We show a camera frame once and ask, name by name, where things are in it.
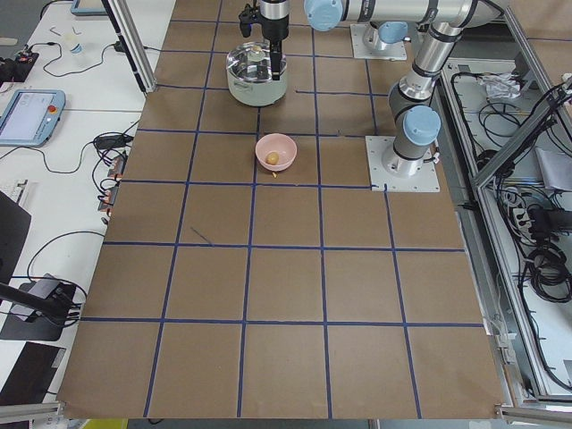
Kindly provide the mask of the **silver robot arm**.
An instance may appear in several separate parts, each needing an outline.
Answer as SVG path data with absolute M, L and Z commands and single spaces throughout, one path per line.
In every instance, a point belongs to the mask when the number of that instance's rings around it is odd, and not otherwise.
M 328 31 L 342 21 L 406 21 L 428 24 L 428 35 L 412 70 L 400 81 L 408 97 L 425 99 L 465 28 L 484 25 L 504 14 L 507 1 L 306 1 L 310 26 Z
M 400 178 L 419 173 L 440 132 L 441 119 L 429 104 L 453 47 L 463 29 L 501 17 L 507 7 L 506 1 L 403 1 L 396 7 L 397 17 L 427 22 L 429 28 L 410 71 L 391 89 L 396 137 L 383 153 L 387 172 Z

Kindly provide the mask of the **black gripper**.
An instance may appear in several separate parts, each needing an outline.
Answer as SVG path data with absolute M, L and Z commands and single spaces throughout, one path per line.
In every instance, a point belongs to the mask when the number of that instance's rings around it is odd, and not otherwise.
M 269 53 L 273 80 L 282 73 L 282 41 L 288 37 L 288 0 L 261 1 L 260 21 L 264 38 L 270 41 Z

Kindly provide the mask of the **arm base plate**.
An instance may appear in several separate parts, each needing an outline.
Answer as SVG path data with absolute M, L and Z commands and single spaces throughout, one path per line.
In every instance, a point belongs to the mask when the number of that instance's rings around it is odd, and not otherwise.
M 408 35 L 408 24 L 404 21 L 351 24 L 350 34 L 353 56 L 357 59 L 407 59 L 404 39 Z
M 366 136 L 366 154 L 372 191 L 434 193 L 441 190 L 435 164 L 425 159 L 400 158 L 393 147 L 393 136 Z

